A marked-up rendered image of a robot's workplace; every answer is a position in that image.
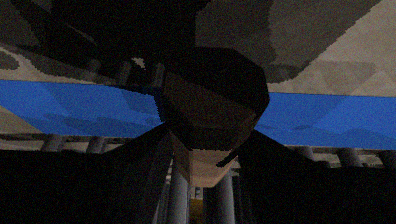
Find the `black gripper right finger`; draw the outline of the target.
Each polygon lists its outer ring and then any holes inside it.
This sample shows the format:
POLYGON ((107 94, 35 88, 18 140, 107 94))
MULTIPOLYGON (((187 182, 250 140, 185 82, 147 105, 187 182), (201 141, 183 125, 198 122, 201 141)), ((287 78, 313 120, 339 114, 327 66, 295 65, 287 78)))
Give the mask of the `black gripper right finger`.
POLYGON ((253 129, 238 160, 258 224, 351 224, 396 208, 396 169, 327 168, 253 129))

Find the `blue flat strip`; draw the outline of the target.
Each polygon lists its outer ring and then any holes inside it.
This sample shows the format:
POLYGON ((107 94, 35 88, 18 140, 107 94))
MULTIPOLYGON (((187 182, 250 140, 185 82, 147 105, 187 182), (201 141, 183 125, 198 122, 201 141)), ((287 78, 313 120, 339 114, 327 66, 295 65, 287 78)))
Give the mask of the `blue flat strip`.
MULTIPOLYGON (((0 80, 0 105, 44 134, 136 138, 166 122, 162 87, 0 80)), ((396 150, 396 98, 269 93, 254 129, 280 144, 396 150)))

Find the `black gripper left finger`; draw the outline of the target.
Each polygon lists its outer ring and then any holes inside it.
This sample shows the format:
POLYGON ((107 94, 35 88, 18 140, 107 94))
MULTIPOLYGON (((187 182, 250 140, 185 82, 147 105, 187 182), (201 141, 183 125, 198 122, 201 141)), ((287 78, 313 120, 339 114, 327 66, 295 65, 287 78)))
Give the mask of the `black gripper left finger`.
POLYGON ((0 210, 152 224, 172 156, 167 121, 102 154, 0 150, 0 210))

